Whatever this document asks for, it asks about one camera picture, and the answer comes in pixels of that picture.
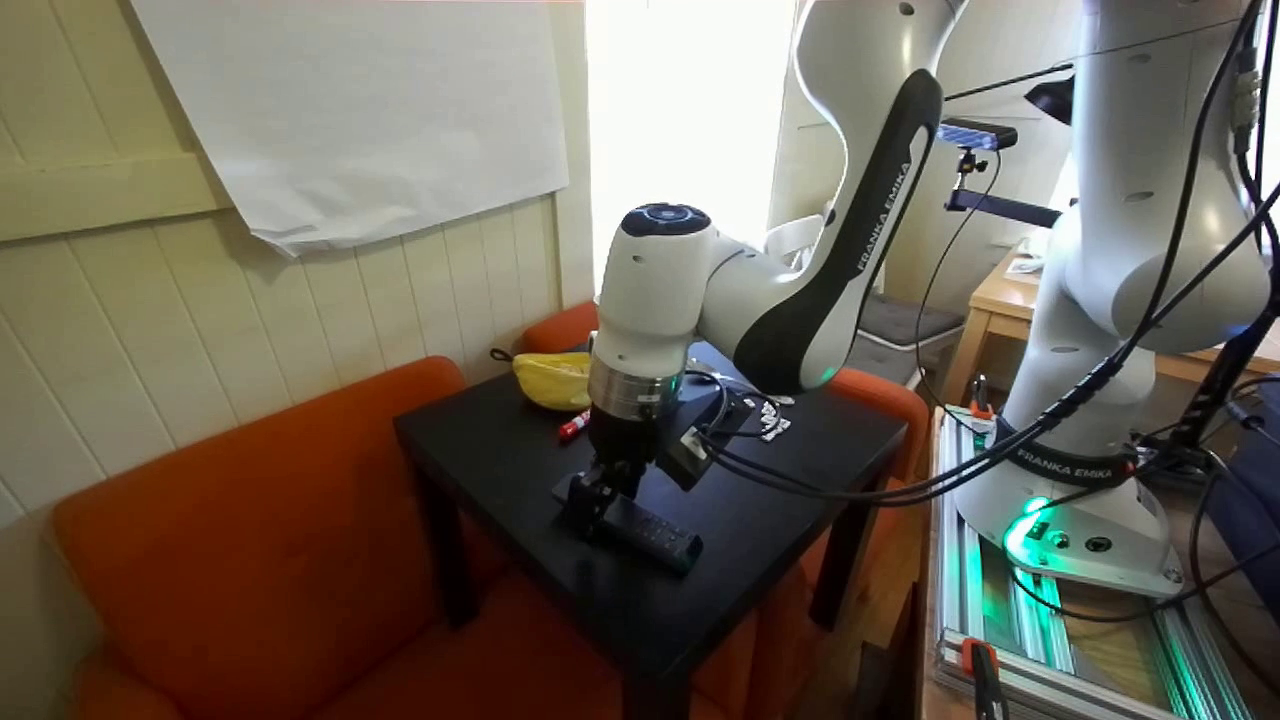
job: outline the wall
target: wall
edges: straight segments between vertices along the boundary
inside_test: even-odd
[[[573,189],[280,262],[227,207],[128,0],[0,5],[0,718],[52,718],[96,635],[42,510],[208,432],[490,344],[587,298],[578,8],[556,5]]]

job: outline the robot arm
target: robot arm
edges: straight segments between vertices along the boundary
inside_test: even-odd
[[[1194,121],[1248,0],[1078,5],[1092,21],[1074,64],[1073,121],[1078,207],[1058,225],[1045,269],[1033,340],[1003,410],[1007,432],[1034,426],[1122,336],[1147,334],[1138,325],[1163,282],[1177,287],[1191,278],[1248,218],[1226,147],[1240,136],[1226,113],[1231,96],[1219,94]],[[680,203],[649,203],[619,225],[592,348],[592,472],[604,490],[634,492],[657,437],[670,419],[693,336],[731,355],[760,394],[804,394],[845,363],[859,299],[939,128],[931,64],[959,8],[964,0],[807,5],[797,74],[845,143],[845,183],[800,264],[722,241],[702,214]],[[1269,273],[1240,257],[1200,287],[1180,319],[1147,334],[1147,348],[1214,344],[1231,336],[1231,319],[1255,317],[1262,299]],[[1113,490],[1058,505],[1056,528],[1038,534],[1063,542],[1068,553],[1033,548],[1028,538],[1007,542],[1033,499],[1073,497],[1078,492],[1073,478],[1117,468],[1147,390],[1151,351],[1136,351],[1034,454],[969,483],[959,492],[964,522],[1007,548],[1014,563],[1166,597],[1177,577],[1158,505],[1122,472],[1113,478]]]
[[[845,143],[846,183],[800,264],[718,236],[684,203],[625,218],[592,344],[592,446],[611,490],[634,492],[693,336],[731,355],[760,394],[804,394],[845,363],[939,125],[931,64],[954,13],[959,0],[807,5],[797,75]],[[846,48],[875,56],[873,74],[851,74]]]

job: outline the banana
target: banana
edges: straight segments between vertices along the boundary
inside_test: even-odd
[[[592,410],[592,351],[516,351],[513,373],[521,394],[546,413]]]

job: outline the white poster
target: white poster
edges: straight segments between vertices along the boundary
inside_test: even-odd
[[[541,0],[135,0],[272,247],[353,247],[564,189]]]

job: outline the black cable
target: black cable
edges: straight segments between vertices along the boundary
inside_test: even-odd
[[[1194,163],[1200,163],[1200,143],[1204,143],[1204,125],[1207,125],[1207,109],[1219,94],[1219,79],[1225,79],[1225,68],[1231,64],[1240,41],[1244,41],[1244,30],[1248,21],[1255,16],[1255,5],[1244,13],[1244,21],[1236,23],[1236,36],[1231,36],[1231,48],[1226,56],[1219,62],[1214,75],[1212,75],[1212,89],[1200,105],[1200,117],[1194,117],[1194,132],[1191,132],[1191,147],[1187,147],[1187,170],[1185,170],[1185,192],[1180,192],[1180,203],[1177,203],[1177,227],[1172,227],[1172,241],[1166,241],[1166,257],[1158,264],[1158,282],[1147,298],[1147,309],[1143,309],[1143,319],[1136,325],[1136,334],[1113,351],[1102,355],[1074,390],[1068,390],[1050,410],[1045,410],[1028,429],[1003,437],[998,446],[991,446],[986,454],[964,462],[964,465],[951,465],[946,472],[924,479],[924,483],[910,483],[910,490],[900,490],[900,492],[845,492],[845,497],[833,497],[833,499],[859,499],[859,505],[881,505],[881,510],[894,510],[894,505],[924,505],[924,499],[937,499],[974,478],[982,478],[986,468],[1003,465],[1007,458],[1014,458],[1025,446],[1033,446],[1034,437],[1050,432],[1058,419],[1068,419],[1078,403],[1089,403],[1119,370],[1122,359],[1131,355],[1131,348],[1194,287],[1204,283],[1204,278],[1212,269],[1219,269],[1226,262],[1226,253],[1236,253],[1248,233],[1258,225],[1258,218],[1276,203],[1280,192],[1269,197],[1262,214],[1255,214],[1240,233],[1236,241],[1226,241],[1226,247],[1219,247],[1187,283],[1185,293],[1177,293],[1163,309],[1158,309],[1158,298],[1166,287],[1166,278],[1172,278],[1172,262],[1177,262],[1177,247],[1180,247],[1180,236],[1185,236],[1185,218],[1187,218],[1187,199],[1191,199],[1191,182],[1194,182]]]
[[[1172,264],[1177,264],[1177,257],[1180,257],[1185,227],[1187,227],[1187,214],[1191,214],[1191,192],[1194,192],[1200,143],[1204,143],[1207,113],[1212,113],[1214,94],[1225,89],[1226,68],[1236,68],[1231,62],[1236,62],[1236,53],[1244,48],[1244,36],[1252,33],[1255,8],[1258,8],[1258,0],[1252,0],[1252,5],[1244,8],[1240,23],[1236,23],[1236,33],[1231,33],[1231,45],[1226,45],[1225,62],[1214,64],[1214,74],[1212,74],[1212,79],[1207,79],[1207,94],[1204,94],[1204,100],[1200,100],[1200,113],[1194,113],[1194,125],[1191,125],[1187,159],[1185,159],[1185,189],[1180,189],[1180,199],[1177,199],[1177,214],[1172,214],[1172,236],[1166,236],[1163,264],[1158,264],[1155,287],[1151,287],[1151,298],[1147,298],[1143,319],[1136,325],[1136,334],[1131,334],[1129,344],[1122,344],[1129,351],[1138,344],[1138,336],[1143,336],[1147,328],[1155,328],[1155,309],[1158,309],[1163,287],[1166,287],[1166,282],[1172,282]]]
[[[1269,105],[1270,105],[1270,64],[1276,64],[1276,21],[1280,21],[1280,8],[1270,5],[1269,8],[1269,45],[1262,45],[1262,62],[1258,62],[1258,79],[1255,79],[1255,143],[1252,143],[1252,163],[1248,163],[1248,132],[1252,125],[1236,128],[1231,132],[1231,159],[1236,159],[1236,176],[1252,199],[1252,207],[1258,214],[1262,203],[1262,192],[1258,192],[1258,174],[1262,174],[1262,159],[1269,159]],[[1270,225],[1270,218],[1262,218],[1258,233],[1255,233],[1255,244],[1258,253],[1269,253],[1269,262],[1276,262],[1276,244],[1280,244],[1280,233]]]
[[[1200,287],[1244,241],[1248,241],[1248,233],[1258,225],[1258,218],[1252,218],[1163,309],[1155,309],[1155,325],[1191,293],[1191,287]],[[1122,348],[1117,348],[1113,355],[1102,355],[1101,363],[1097,363],[1097,373],[1101,370],[1107,370],[1107,363],[1117,363],[1117,359],[1122,359]],[[959,483],[969,483],[969,479],[974,479],[974,478],[982,478],[986,468],[994,468],[994,465],[1003,465],[1014,448],[1025,448],[1028,440],[1034,440],[1038,437],[1038,419],[1034,426],[1028,426],[1025,432],[1013,432],[1007,440],[998,440],[998,446],[991,446],[986,454],[980,454],[980,458],[972,458],[972,462],[964,462],[964,465],[951,465],[946,472],[937,472],[931,479],[924,479],[924,483],[910,483],[910,490],[894,490],[894,492],[826,492],[826,490],[817,490],[817,483],[807,483],[807,479],[800,479],[800,478],[790,478],[790,472],[779,472],[779,468],[763,468],[763,465],[754,465],[754,462],[744,462],[744,458],[735,458],[735,454],[714,454],[714,462],[722,465],[722,468],[735,468],[735,462],[739,465],[749,465],[749,472],[752,478],[769,478],[770,479],[770,490],[797,490],[797,497],[826,497],[826,499],[851,499],[851,505],[875,505],[875,510],[905,510],[905,505],[928,505],[928,499],[937,499],[937,497],[945,497],[945,492],[951,492],[951,490],[959,490]]]
[[[1025,75],[1003,75],[1003,79],[991,79],[991,84],[974,84],[974,89],[951,94],[945,100],[954,105],[964,96],[982,96],[982,94],[1028,84],[1028,79],[1056,75],[1056,74],[1068,74],[1068,68],[1074,68],[1074,64],[1048,64],[1048,68],[1034,68],[1034,74],[1025,74]]]
[[[1262,377],[1262,379],[1252,379],[1252,384],[1236,384],[1231,396],[1226,396],[1226,417],[1231,417],[1244,432],[1252,432],[1252,437],[1258,437],[1258,440],[1269,440],[1269,446],[1280,448],[1280,437],[1262,426],[1262,417],[1240,410],[1240,403],[1244,403],[1244,394],[1252,394],[1252,390],[1258,390],[1258,384],[1280,384],[1280,379],[1276,379],[1276,377]]]
[[[1147,606],[1147,607],[1136,607],[1136,611],[1078,611],[1078,607],[1045,600],[1045,597],[1038,597],[1034,589],[1028,589],[1019,577],[1013,577],[1013,585],[1014,585],[1019,591],[1028,591],[1028,600],[1038,606],[1038,607],[1048,607],[1048,611],[1058,611],[1058,618],[1073,618],[1073,619],[1089,619],[1089,625],[1131,625],[1131,619],[1147,619],[1147,618],[1155,618],[1155,611],[1163,611],[1163,607],[1177,607],[1177,606],[1185,606],[1185,600],[1194,600],[1194,597],[1204,600],[1207,589],[1214,589],[1219,581],[1226,581],[1226,577],[1236,577],[1236,571],[1244,571],[1244,568],[1252,568],[1252,563],[1258,563],[1258,560],[1269,560],[1269,557],[1276,557],[1276,553],[1280,553],[1280,542],[1276,542],[1276,546],[1262,546],[1262,548],[1248,553],[1244,560],[1236,560],[1236,563],[1226,563],[1226,568],[1194,581],[1191,589],[1185,589],[1185,591],[1177,591],[1177,597],[1163,597],[1163,600],[1155,600],[1155,606]]]
[[[1244,483],[1214,454],[1207,454],[1207,462],[1214,465],[1214,472],[1225,479],[1236,479]],[[1212,490],[1207,483],[1200,492],[1200,505],[1194,505],[1194,517],[1191,517],[1191,548],[1187,548],[1187,560],[1191,560],[1191,585],[1204,585],[1204,568],[1200,568],[1200,534],[1204,534],[1204,517],[1207,517],[1207,505],[1212,505]],[[1280,699],[1280,679],[1270,673],[1262,673],[1262,666],[1244,649],[1244,641],[1225,625],[1225,611],[1214,607],[1212,591],[1200,597],[1204,600],[1204,611],[1212,618],[1212,625],[1219,629],[1219,635],[1231,645],[1231,651],[1240,657],[1240,666]]]
[[[1003,170],[1003,159],[998,159],[998,152],[991,157],[991,176],[986,176],[986,189],[974,197],[974,203],[969,203],[964,207],[964,218],[959,218],[959,225],[951,227],[951,236],[945,241],[945,253],[931,262],[931,269],[928,269],[928,282],[924,282],[924,293],[918,293],[918,299],[916,299],[916,370],[924,370],[924,348],[918,348],[918,334],[924,334],[924,309],[928,309],[928,299],[931,299],[931,287],[937,287],[937,282],[939,282],[939,273],[945,273],[945,264],[946,264],[946,257],[951,257],[951,247],[959,244],[959,236],[964,236],[964,227],[969,227],[969,220],[974,218],[974,207],[991,197],[991,189],[998,183],[998,170]],[[945,417],[951,417],[954,426],[964,426],[946,403],[939,403],[939,396],[931,394],[931,390],[924,390],[924,399],[928,403],[937,403]]]

